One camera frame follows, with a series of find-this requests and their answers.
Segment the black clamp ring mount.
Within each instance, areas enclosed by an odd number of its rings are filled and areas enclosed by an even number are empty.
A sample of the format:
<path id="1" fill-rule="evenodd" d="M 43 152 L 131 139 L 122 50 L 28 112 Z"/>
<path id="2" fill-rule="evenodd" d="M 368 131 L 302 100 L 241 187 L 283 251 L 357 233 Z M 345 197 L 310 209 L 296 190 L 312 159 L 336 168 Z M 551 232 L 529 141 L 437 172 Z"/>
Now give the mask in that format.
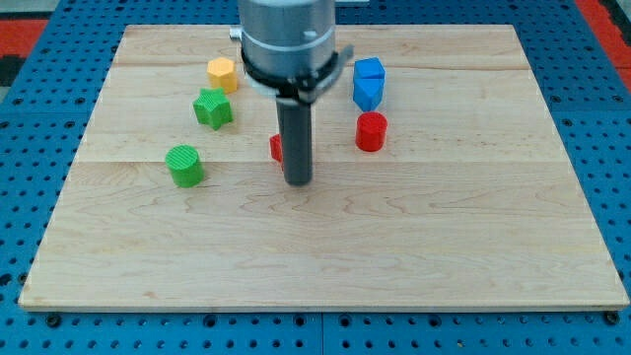
<path id="1" fill-rule="evenodd" d="M 319 69 L 300 76 L 281 77 L 263 72 L 241 50 L 244 70 L 254 86 L 264 95 L 313 104 L 328 91 L 341 76 L 346 63 L 354 56 L 354 46 L 346 45 L 339 52 L 333 51 L 329 60 Z"/>

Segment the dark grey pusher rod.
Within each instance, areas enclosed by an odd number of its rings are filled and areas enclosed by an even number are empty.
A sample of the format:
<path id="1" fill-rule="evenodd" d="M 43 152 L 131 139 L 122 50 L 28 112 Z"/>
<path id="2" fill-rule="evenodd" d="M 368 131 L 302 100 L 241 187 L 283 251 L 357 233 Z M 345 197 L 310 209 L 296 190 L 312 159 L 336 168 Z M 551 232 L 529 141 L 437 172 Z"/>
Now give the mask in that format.
<path id="1" fill-rule="evenodd" d="M 306 185 L 313 177 L 311 106 L 277 98 L 276 107 L 284 179 L 293 186 Z"/>

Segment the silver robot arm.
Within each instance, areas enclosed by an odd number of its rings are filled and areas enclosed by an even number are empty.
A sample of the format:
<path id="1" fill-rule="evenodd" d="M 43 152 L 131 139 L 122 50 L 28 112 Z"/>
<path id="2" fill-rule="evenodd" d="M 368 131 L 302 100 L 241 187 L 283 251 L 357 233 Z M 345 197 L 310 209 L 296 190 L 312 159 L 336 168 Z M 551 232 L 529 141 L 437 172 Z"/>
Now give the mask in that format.
<path id="1" fill-rule="evenodd" d="M 239 0 L 246 76 L 275 98 L 285 181 L 313 178 L 312 105 L 335 85 L 354 55 L 336 49 L 333 0 Z"/>

